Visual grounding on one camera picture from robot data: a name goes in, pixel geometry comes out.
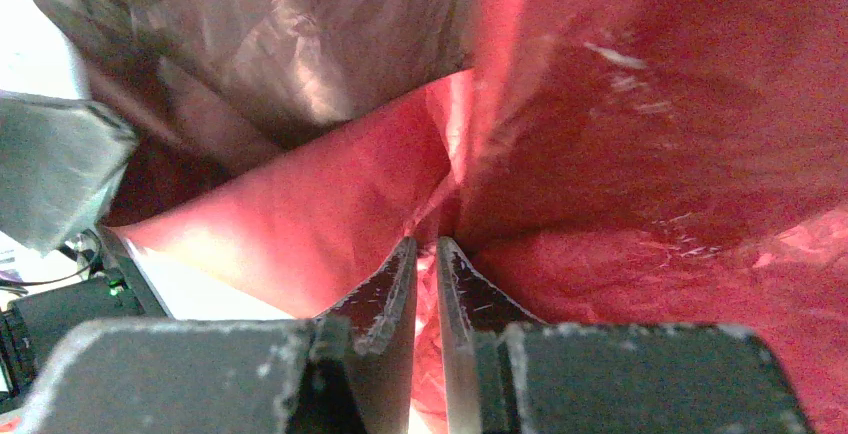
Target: red plastic bag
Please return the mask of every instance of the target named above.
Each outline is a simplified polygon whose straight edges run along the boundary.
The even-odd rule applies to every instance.
[[[474,70],[124,232],[298,316],[416,235],[437,430],[448,234],[549,321],[747,324],[846,432],[846,32],[846,0],[480,0]]]

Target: crumpled red plastic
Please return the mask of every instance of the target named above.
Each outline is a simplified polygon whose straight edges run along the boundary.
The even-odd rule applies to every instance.
[[[297,316],[415,235],[439,432],[440,234],[548,321],[747,324],[848,432],[846,32],[846,0],[479,0],[473,70],[123,232]]]

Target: red sheet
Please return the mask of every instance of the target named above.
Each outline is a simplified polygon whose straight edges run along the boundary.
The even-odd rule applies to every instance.
[[[479,0],[472,71],[124,233],[298,316],[416,235],[437,430],[449,234],[550,321],[752,326],[848,432],[846,32],[846,0]]]

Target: red fabric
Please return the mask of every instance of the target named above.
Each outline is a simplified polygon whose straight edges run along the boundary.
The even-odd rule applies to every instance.
[[[846,32],[846,0],[480,0],[473,71],[124,232],[299,316],[416,235],[440,432],[438,234],[550,321],[747,324],[848,432]]]

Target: black device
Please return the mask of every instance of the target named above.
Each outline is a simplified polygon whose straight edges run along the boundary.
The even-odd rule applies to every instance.
[[[0,413],[22,406],[53,348],[74,327],[103,318],[166,317],[121,241],[102,230],[99,246],[89,260],[96,277],[14,300],[0,316],[0,367],[9,388]]]

